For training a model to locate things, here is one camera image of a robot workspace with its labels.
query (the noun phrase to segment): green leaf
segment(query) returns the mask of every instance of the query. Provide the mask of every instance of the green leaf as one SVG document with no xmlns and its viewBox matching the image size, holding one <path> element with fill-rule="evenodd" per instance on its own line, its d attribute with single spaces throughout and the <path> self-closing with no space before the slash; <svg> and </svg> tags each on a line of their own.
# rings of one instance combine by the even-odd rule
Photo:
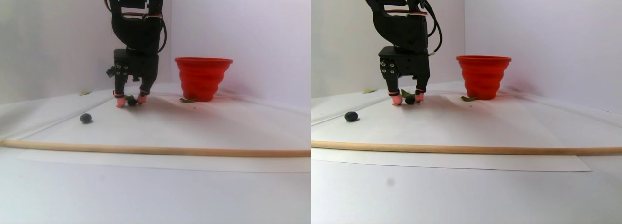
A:
<svg viewBox="0 0 622 224">
<path fill-rule="evenodd" d="M 477 97 L 468 98 L 468 97 L 462 96 L 460 98 L 462 98 L 462 101 L 464 101 L 464 102 L 472 102 L 472 101 L 475 101 Z"/>
<path fill-rule="evenodd" d="M 406 98 L 408 96 L 413 96 L 414 94 L 408 93 L 406 90 L 402 89 L 402 97 Z"/>
<path fill-rule="evenodd" d="M 195 100 L 195 98 L 191 99 L 191 100 L 187 100 L 185 98 L 180 98 L 179 101 L 183 102 L 183 103 L 193 103 Z"/>
<path fill-rule="evenodd" d="M 378 90 L 378 89 L 375 89 L 375 90 L 365 90 L 365 91 L 363 91 L 363 93 L 373 93 L 373 92 L 375 92 L 376 90 Z"/>
</svg>

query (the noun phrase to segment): blueberry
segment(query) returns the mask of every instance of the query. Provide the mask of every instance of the blueberry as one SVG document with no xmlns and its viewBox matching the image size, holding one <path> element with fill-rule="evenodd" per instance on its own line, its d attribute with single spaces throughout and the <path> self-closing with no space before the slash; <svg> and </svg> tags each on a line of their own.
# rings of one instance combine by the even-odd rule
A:
<svg viewBox="0 0 622 224">
<path fill-rule="evenodd" d="M 350 111 L 346 113 L 346 115 L 344 115 L 344 118 L 346 118 L 348 122 L 356 121 L 358 120 L 358 114 L 356 114 L 356 112 L 354 111 Z"/>
<path fill-rule="evenodd" d="M 93 117 L 91 117 L 91 114 L 89 113 L 84 113 L 80 115 L 80 122 L 82 122 L 82 124 L 88 124 L 93 122 Z"/>
<path fill-rule="evenodd" d="M 409 104 L 409 105 L 415 104 L 415 97 L 414 96 L 406 97 L 406 104 Z"/>
<path fill-rule="evenodd" d="M 136 99 L 135 98 L 127 98 L 127 104 L 129 106 L 136 106 Z"/>
</svg>

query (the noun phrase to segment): cable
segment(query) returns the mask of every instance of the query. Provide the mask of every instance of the cable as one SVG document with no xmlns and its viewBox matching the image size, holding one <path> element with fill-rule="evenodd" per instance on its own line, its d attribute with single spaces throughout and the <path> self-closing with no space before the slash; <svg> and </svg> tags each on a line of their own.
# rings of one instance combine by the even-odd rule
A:
<svg viewBox="0 0 622 224">
<path fill-rule="evenodd" d="M 434 19 L 434 26 L 436 26 L 438 28 L 438 46 L 436 47 L 436 49 L 434 49 L 434 52 L 437 52 L 438 49 L 440 49 L 440 46 L 443 44 L 443 33 L 440 30 L 440 24 L 438 24 L 438 21 L 436 20 L 436 15 L 434 14 L 434 10 L 432 9 L 431 5 L 429 4 L 429 2 L 427 2 L 427 0 L 424 0 L 425 4 L 426 4 L 426 9 L 428 10 L 428 12 L 430 13 L 430 16 Z"/>
<path fill-rule="evenodd" d="M 106 4 L 106 8 L 112 13 L 113 10 L 110 8 L 110 5 L 108 4 L 108 0 L 104 0 L 104 3 Z"/>
<path fill-rule="evenodd" d="M 164 22 L 164 18 L 162 19 L 162 28 L 164 29 L 164 43 L 162 44 L 162 47 L 160 47 L 160 50 L 157 51 L 157 53 L 160 53 L 162 49 L 164 49 L 164 46 L 166 46 L 167 32 L 166 32 L 166 23 Z"/>
</svg>

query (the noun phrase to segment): white table surface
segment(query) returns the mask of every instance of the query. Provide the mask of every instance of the white table surface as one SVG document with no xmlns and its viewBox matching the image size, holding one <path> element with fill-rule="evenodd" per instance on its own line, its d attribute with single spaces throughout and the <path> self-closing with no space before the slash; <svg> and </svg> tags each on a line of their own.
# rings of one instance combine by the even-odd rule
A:
<svg viewBox="0 0 622 224">
<path fill-rule="evenodd" d="M 174 84 L 154 86 L 153 92 L 171 90 L 171 86 L 175 88 Z M 31 108 L 21 108 L 20 103 L 0 106 L 4 112 L 0 117 L 0 136 L 70 115 L 75 112 L 72 108 L 79 113 L 76 106 L 89 106 L 109 96 L 108 91 L 98 91 L 79 100 L 68 96 L 61 102 L 29 102 Z M 159 103 L 147 104 L 157 108 L 155 105 Z M 98 118 L 101 123 L 105 117 Z M 290 137 L 298 137 L 300 129 L 292 128 L 295 134 Z M 261 148 L 259 144 L 248 147 Z M 291 145 L 294 149 L 302 147 Z M 24 151 L 0 148 L 0 224 L 308 224 L 311 221 L 309 172 L 194 171 L 19 159 Z"/>
<path fill-rule="evenodd" d="M 369 98 L 351 94 L 313 100 L 311 115 L 348 109 L 347 105 L 355 108 L 386 95 L 379 92 Z M 583 112 L 619 120 L 611 113 Z M 593 171 L 416 168 L 313 160 L 311 219 L 313 224 L 622 223 L 622 155 L 580 159 Z"/>
</svg>

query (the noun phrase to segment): white paper sheet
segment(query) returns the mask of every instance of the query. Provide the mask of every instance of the white paper sheet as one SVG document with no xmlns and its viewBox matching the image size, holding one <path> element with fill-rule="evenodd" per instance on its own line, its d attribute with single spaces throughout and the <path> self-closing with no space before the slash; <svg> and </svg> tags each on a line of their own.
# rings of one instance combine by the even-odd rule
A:
<svg viewBox="0 0 622 224">
<path fill-rule="evenodd" d="M 301 173 L 311 171 L 311 159 L 303 158 L 248 158 L 199 157 L 182 155 L 134 155 L 47 151 L 28 149 L 18 157 L 24 160 L 120 166 L 131 168 L 161 168 L 197 171 Z"/>
<path fill-rule="evenodd" d="M 542 147 L 563 144 L 512 97 L 464 102 L 460 95 L 426 95 L 422 104 L 391 100 L 358 111 L 359 120 L 336 118 L 316 126 L 312 140 L 369 144 Z"/>
<path fill-rule="evenodd" d="M 308 117 L 238 100 L 181 103 L 150 96 L 147 104 L 115 107 L 110 100 L 23 140 L 115 146 L 218 149 L 308 149 Z"/>
<path fill-rule="evenodd" d="M 506 171 L 591 171 L 573 155 L 466 155 L 313 148 L 311 159 L 355 164 Z"/>
</svg>

